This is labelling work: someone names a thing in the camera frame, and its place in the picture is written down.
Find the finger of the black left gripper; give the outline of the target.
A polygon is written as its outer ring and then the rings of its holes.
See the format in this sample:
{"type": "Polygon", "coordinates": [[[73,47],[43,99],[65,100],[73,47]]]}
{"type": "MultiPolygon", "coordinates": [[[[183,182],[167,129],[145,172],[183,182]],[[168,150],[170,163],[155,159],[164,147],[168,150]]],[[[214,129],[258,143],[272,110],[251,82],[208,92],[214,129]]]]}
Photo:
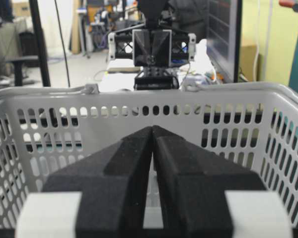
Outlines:
{"type": "Polygon", "coordinates": [[[17,220],[17,238],[122,238],[143,228],[152,154],[145,127],[50,174],[17,220]]]}

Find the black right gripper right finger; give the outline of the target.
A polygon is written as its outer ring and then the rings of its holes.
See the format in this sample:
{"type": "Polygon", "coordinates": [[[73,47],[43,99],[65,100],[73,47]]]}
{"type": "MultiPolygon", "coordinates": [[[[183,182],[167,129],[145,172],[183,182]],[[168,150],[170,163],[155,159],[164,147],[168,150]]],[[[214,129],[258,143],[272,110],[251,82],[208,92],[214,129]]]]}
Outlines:
{"type": "Polygon", "coordinates": [[[259,175],[155,125],[163,218],[187,238],[291,238],[276,192],[259,175]]]}

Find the black folded right gripper left fingers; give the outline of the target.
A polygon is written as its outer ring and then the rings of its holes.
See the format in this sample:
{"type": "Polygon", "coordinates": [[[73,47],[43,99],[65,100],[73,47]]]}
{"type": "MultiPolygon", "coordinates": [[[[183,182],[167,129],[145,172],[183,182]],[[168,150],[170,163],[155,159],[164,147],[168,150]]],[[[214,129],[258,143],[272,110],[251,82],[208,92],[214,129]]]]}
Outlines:
{"type": "Polygon", "coordinates": [[[135,32],[135,66],[168,66],[168,31],[135,32]]]}

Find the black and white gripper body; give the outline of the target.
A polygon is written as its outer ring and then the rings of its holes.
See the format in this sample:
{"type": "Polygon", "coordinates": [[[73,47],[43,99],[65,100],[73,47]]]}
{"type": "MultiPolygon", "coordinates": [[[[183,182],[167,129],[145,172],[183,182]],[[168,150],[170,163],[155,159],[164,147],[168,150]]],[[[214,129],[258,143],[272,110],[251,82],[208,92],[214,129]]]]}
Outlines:
{"type": "Polygon", "coordinates": [[[134,89],[179,89],[178,77],[171,72],[171,69],[194,60],[196,35],[172,29],[123,29],[112,32],[108,35],[110,60],[129,59],[132,60],[135,66],[136,31],[168,31],[168,66],[139,66],[142,70],[134,78],[134,89]]]}

